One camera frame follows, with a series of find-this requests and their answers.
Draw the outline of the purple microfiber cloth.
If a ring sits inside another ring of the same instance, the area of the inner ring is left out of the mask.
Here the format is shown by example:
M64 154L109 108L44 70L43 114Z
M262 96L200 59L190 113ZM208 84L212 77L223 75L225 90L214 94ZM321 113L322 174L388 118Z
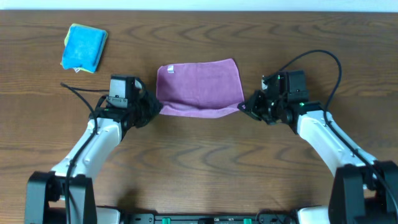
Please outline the purple microfiber cloth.
M220 118L238 111L244 93L236 63L228 58L159 67L156 98L162 115Z

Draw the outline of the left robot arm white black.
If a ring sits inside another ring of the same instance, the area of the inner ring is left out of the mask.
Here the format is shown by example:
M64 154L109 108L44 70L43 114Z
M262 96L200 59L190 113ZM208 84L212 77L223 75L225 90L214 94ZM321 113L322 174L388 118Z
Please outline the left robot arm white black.
M67 156L27 182L25 223L128 223L120 209L97 206L93 184L110 153L132 128L156 117L162 104L137 77L113 75Z

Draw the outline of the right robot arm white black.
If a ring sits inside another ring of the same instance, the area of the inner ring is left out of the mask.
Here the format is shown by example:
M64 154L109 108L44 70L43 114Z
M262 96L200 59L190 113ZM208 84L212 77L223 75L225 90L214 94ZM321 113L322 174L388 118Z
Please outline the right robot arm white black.
M334 176L329 204L297 210L297 223L397 223L397 165L361 149L318 101L301 70L262 78L238 109L268 125L284 123L311 145Z

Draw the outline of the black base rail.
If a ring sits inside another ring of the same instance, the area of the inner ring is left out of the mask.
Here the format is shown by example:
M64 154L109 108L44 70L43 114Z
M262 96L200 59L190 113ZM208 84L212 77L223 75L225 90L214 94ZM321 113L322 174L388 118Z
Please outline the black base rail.
M120 219L123 224L296 224L287 214L260 213L257 215L156 215L131 213Z

